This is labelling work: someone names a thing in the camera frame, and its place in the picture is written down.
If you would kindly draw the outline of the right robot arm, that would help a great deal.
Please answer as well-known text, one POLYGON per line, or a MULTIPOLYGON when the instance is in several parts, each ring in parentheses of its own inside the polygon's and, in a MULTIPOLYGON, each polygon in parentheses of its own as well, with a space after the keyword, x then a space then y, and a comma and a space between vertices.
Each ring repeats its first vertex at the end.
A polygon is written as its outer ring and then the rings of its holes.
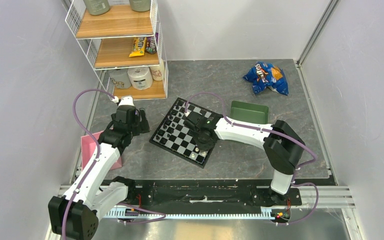
POLYGON ((184 125, 191 130, 192 138, 201 151, 213 148, 219 140, 240 142, 264 150, 274 169, 269 200, 280 205, 289 198, 288 191, 306 145, 285 121, 256 124, 217 113, 205 117, 188 111, 184 125))

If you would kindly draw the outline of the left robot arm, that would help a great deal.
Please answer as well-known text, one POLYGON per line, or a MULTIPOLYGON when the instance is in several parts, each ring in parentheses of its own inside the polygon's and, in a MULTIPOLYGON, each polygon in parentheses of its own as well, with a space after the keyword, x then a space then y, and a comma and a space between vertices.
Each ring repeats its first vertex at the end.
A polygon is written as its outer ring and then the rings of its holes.
POLYGON ((109 128, 100 133, 96 148, 77 180, 61 196, 48 203, 50 227, 61 238, 90 240, 100 220, 119 202, 132 204, 137 191, 126 180, 115 180, 98 192, 108 171, 131 144, 133 137, 150 131, 143 108, 132 96, 120 99, 109 128))

